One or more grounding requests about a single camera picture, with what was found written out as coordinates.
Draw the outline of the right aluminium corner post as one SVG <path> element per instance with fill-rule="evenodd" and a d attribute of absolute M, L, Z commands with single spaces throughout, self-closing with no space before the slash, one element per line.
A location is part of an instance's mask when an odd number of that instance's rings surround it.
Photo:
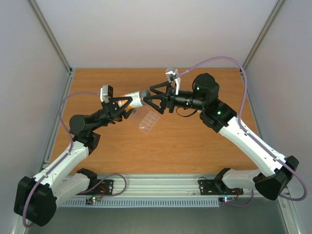
<path fill-rule="evenodd" d="M 269 16 L 267 17 L 263 27 L 261 28 L 254 44 L 252 45 L 244 63 L 243 68 L 246 70 L 250 62 L 252 61 L 253 57 L 255 56 L 256 52 L 258 51 L 260 45 L 262 44 L 264 38 L 268 34 L 270 28 L 272 27 L 273 23 L 275 22 L 277 16 L 279 15 L 281 9 L 285 4 L 285 0 L 277 0 L 274 4 Z"/>

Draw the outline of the orange pill bottle grey cap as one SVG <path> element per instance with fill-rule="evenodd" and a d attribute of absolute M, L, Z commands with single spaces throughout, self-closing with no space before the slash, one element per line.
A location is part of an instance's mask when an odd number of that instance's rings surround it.
<path fill-rule="evenodd" d="M 147 89 L 122 95 L 121 97 L 131 97 L 132 98 L 132 101 L 125 108 L 125 110 L 129 111 L 131 109 L 135 109 L 135 108 L 139 108 L 139 107 L 144 106 L 145 102 L 143 99 L 147 96 L 150 96 L 150 95 L 151 95 L 150 91 L 148 91 Z"/>

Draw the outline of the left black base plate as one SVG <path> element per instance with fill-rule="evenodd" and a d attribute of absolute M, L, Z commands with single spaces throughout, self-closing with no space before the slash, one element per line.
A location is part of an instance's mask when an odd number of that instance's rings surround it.
<path fill-rule="evenodd" d="M 90 194 L 91 195 L 112 195 L 114 188 L 114 181 L 112 179 L 106 179 L 102 181 L 97 187 L 95 187 Z"/>

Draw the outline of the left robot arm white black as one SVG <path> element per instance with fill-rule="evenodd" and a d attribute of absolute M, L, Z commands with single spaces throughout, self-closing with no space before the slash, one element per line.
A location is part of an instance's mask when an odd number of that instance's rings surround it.
<path fill-rule="evenodd" d="M 14 213 L 22 218 L 25 228 L 34 224 L 46 225 L 57 208 L 74 195 L 93 194 L 98 181 L 77 173 L 64 182 L 65 177 L 98 146 L 100 127 L 121 122 L 129 116 L 126 111 L 132 97 L 101 97 L 102 108 L 91 115 L 74 115 L 65 130 L 70 138 L 68 147 L 48 167 L 34 175 L 24 176 L 17 186 Z"/>

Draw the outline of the left aluminium corner post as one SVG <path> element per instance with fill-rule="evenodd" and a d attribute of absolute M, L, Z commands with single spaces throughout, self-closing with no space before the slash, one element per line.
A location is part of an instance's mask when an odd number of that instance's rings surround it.
<path fill-rule="evenodd" d="M 59 43 L 57 42 L 45 16 L 43 15 L 38 3 L 36 0 L 28 0 L 28 3 L 30 4 L 30 6 L 32 7 L 32 9 L 34 10 L 35 15 L 37 16 L 40 24 L 42 25 L 46 35 L 48 36 L 52 46 L 54 47 L 56 53 L 58 54 L 61 62 L 63 63 L 66 71 L 68 72 L 68 74 L 71 74 L 72 72 L 72 67 L 69 65 L 68 60 L 66 59 Z"/>

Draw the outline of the aluminium corner post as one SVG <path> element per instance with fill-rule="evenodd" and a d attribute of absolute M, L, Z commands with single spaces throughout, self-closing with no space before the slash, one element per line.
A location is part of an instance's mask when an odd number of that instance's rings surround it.
<path fill-rule="evenodd" d="M 261 28 L 254 44 L 252 45 L 244 63 L 243 68 L 246 70 L 250 62 L 252 61 L 253 57 L 255 56 L 256 52 L 258 51 L 260 45 L 262 44 L 264 38 L 268 34 L 270 28 L 272 27 L 273 23 L 275 22 L 277 16 L 279 15 L 281 9 L 285 4 L 285 0 L 277 0 L 274 4 L 269 16 L 267 17 L 263 27 Z"/>
<path fill-rule="evenodd" d="M 69 65 L 68 60 L 66 59 L 59 43 L 57 42 L 45 16 L 43 15 L 38 3 L 36 0 L 28 0 L 28 3 L 30 4 L 30 6 L 32 7 L 32 9 L 34 10 L 35 15 L 37 16 L 40 24 L 42 25 L 46 35 L 48 36 L 52 46 L 54 47 L 56 53 L 58 54 L 61 62 L 63 63 L 66 71 L 68 72 L 68 74 L 71 74 L 72 72 L 72 67 Z"/>

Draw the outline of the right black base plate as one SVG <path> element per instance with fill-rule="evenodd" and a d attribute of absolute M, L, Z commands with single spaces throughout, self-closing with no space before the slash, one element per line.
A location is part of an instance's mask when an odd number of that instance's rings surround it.
<path fill-rule="evenodd" d="M 215 186 L 215 182 L 213 179 L 206 179 L 204 177 L 200 177 L 197 180 L 199 191 L 201 195 L 243 195 L 243 189 L 235 188 L 228 189 L 226 188 L 223 192 L 220 192 L 218 188 Z"/>

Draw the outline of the aluminium front frame rail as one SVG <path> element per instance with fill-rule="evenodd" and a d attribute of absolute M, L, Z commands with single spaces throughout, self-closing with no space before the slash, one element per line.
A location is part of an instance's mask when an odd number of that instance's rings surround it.
<path fill-rule="evenodd" d="M 54 196 L 58 198 L 70 199 L 76 195 L 87 195 L 97 187 L 102 181 L 112 179 L 114 188 L 112 195 L 121 197 L 187 197 L 199 196 L 199 186 L 197 180 L 199 175 L 107 175 L 97 182 L 92 181 L 86 175 L 76 173 L 72 176 L 57 180 L 55 175 L 45 178 L 41 184 L 48 185 L 52 189 Z M 232 189 L 243 189 L 243 192 L 251 194 L 252 188 L 236 185 Z"/>

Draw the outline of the right small circuit board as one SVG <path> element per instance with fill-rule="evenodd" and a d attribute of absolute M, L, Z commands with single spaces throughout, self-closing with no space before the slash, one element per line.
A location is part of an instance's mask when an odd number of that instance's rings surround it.
<path fill-rule="evenodd" d="M 224 196 L 224 197 L 219 198 L 219 202 L 220 203 L 231 203 L 231 202 L 236 201 L 237 199 L 238 199 L 237 196 L 235 196 L 235 197 Z"/>

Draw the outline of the left small circuit board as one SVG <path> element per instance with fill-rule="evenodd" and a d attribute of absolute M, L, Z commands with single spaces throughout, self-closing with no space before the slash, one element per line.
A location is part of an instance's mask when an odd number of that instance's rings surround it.
<path fill-rule="evenodd" d="M 99 202 L 101 201 L 101 197 L 100 196 L 93 196 L 93 197 L 90 197 L 90 198 L 86 198 L 85 200 L 85 204 L 86 205 L 92 205 L 96 202 Z"/>

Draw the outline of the small circuit board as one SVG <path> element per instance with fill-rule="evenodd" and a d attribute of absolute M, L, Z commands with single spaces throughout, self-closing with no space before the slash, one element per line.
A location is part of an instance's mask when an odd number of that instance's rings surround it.
<path fill-rule="evenodd" d="M 93 196 L 93 197 L 90 197 L 90 198 L 86 198 L 85 200 L 85 204 L 86 205 L 92 205 L 96 202 L 99 202 L 101 201 L 101 197 L 100 196 Z"/>
<path fill-rule="evenodd" d="M 231 202 L 236 201 L 237 199 L 238 199 L 237 196 L 235 196 L 235 197 L 224 196 L 224 197 L 219 198 L 219 202 L 220 203 L 231 203 Z"/>

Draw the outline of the clear plastic pill organizer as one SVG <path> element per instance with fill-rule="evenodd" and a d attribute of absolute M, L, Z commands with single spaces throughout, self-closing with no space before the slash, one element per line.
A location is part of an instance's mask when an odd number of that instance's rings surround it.
<path fill-rule="evenodd" d="M 135 108 L 129 120 L 137 127 L 145 126 L 145 129 L 140 129 L 141 131 L 148 133 L 155 126 L 156 122 L 159 120 L 160 115 L 146 107 Z"/>

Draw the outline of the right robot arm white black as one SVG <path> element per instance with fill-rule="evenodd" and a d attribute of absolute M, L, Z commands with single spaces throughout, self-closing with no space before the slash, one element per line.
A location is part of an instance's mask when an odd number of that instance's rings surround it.
<path fill-rule="evenodd" d="M 144 102 L 163 114 L 168 108 L 200 111 L 202 122 L 214 132 L 221 134 L 258 167 L 256 170 L 238 171 L 222 169 L 214 178 L 214 186 L 220 194 L 230 189 L 257 190 L 269 200 L 276 200 L 288 185 L 299 161 L 294 156 L 285 157 L 259 138 L 229 105 L 218 98 L 219 84 L 208 73 L 198 75 L 191 91 L 179 89 L 178 79 L 169 76 L 167 82 L 150 87 L 152 95 Z"/>

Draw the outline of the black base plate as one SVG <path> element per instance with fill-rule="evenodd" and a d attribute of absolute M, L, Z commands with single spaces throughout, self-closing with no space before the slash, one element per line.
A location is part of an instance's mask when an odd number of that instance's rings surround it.
<path fill-rule="evenodd" d="M 106 179 L 102 181 L 97 187 L 95 187 L 90 194 L 91 195 L 112 195 L 114 188 L 114 181 L 112 179 Z"/>
<path fill-rule="evenodd" d="M 206 179 L 204 177 L 200 177 L 197 180 L 199 191 L 201 195 L 243 195 L 243 189 L 235 188 L 228 189 L 226 188 L 223 192 L 220 192 L 218 188 L 215 186 L 215 182 L 213 179 Z"/>

